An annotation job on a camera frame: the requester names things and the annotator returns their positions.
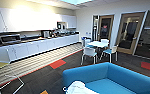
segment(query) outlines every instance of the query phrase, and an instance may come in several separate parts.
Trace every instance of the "lower cabinet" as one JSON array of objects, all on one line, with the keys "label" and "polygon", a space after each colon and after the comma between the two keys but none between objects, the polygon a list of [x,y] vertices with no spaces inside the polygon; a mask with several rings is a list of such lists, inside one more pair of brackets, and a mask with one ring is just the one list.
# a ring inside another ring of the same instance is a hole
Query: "lower cabinet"
[{"label": "lower cabinet", "polygon": [[59,47],[67,46],[78,42],[79,35],[70,35],[65,37],[51,38],[27,43],[14,44],[0,47],[7,49],[10,61],[25,58],[31,55],[53,50]]},{"label": "lower cabinet", "polygon": [[13,45],[13,49],[17,59],[21,59],[29,55],[26,43],[15,44]]},{"label": "lower cabinet", "polygon": [[37,41],[37,44],[38,44],[38,52],[39,52],[39,53],[48,51],[47,42],[48,42],[47,40],[40,40],[40,41]]},{"label": "lower cabinet", "polygon": [[28,42],[27,43],[27,48],[28,48],[28,54],[29,54],[29,56],[35,55],[35,54],[39,53],[37,41]]}]

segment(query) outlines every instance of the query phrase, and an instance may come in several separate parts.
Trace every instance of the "sofa armrest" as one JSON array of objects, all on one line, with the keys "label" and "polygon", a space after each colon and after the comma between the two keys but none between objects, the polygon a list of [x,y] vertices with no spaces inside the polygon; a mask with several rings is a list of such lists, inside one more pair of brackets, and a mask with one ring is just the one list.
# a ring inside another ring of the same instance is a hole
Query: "sofa armrest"
[{"label": "sofa armrest", "polygon": [[107,78],[108,63],[83,66],[63,71],[64,86],[68,87],[74,81],[84,83]]},{"label": "sofa armrest", "polygon": [[137,94],[150,94],[150,77],[145,75],[109,64],[108,78]]}]

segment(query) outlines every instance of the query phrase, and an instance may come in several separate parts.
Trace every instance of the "doorway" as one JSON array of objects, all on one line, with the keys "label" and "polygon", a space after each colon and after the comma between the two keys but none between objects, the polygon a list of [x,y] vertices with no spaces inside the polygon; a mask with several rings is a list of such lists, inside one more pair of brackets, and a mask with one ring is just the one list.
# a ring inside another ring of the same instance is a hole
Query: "doorway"
[{"label": "doorway", "polygon": [[114,15],[106,15],[99,17],[98,40],[111,38]]},{"label": "doorway", "polygon": [[118,51],[133,54],[144,12],[122,14],[116,44]]}]

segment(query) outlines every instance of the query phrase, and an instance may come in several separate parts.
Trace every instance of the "floor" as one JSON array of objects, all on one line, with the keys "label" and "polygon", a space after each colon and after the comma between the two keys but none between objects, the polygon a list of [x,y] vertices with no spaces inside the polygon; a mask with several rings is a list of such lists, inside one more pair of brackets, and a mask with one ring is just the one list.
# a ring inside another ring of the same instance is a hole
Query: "floor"
[{"label": "floor", "polygon": [[[25,85],[17,92],[17,94],[40,94],[42,91],[47,90],[49,94],[64,94],[62,88],[62,72],[65,69],[74,68],[81,66],[82,51],[77,52],[71,56],[63,58],[66,64],[60,66],[57,69],[52,69],[50,66],[46,66],[38,71],[21,77]],[[98,63],[109,61],[109,56],[103,57]],[[115,61],[115,54],[112,55],[112,63],[123,66],[127,69],[139,72],[150,77],[150,70],[141,68],[141,62],[148,62],[150,60],[132,56],[129,54],[118,53],[118,61]],[[87,57],[84,61],[83,66],[93,64],[93,59]],[[12,94],[20,83],[18,80],[12,81],[10,85],[2,89],[3,94]]]},{"label": "floor", "polygon": [[150,44],[142,44],[142,45],[139,44],[137,46],[135,55],[150,58]]},{"label": "floor", "polygon": [[[54,49],[52,51],[36,54],[31,57],[26,57],[21,60],[12,61],[10,67],[20,77],[46,65],[49,65],[56,60],[69,56],[79,50],[82,50],[82,46],[80,43],[76,43],[59,49]],[[0,70],[0,84],[9,81],[9,79],[14,79],[12,77],[4,77],[4,73],[2,72],[4,72],[5,75],[11,75],[9,68],[7,66],[3,67]]]}]

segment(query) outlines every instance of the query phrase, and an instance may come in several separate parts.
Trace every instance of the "microwave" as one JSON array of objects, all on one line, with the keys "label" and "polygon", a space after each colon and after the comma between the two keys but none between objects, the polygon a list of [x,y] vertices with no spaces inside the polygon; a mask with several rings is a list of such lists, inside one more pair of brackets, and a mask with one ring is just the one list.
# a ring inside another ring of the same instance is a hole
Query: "microwave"
[{"label": "microwave", "polygon": [[20,34],[2,35],[0,36],[0,39],[3,44],[21,42]]}]

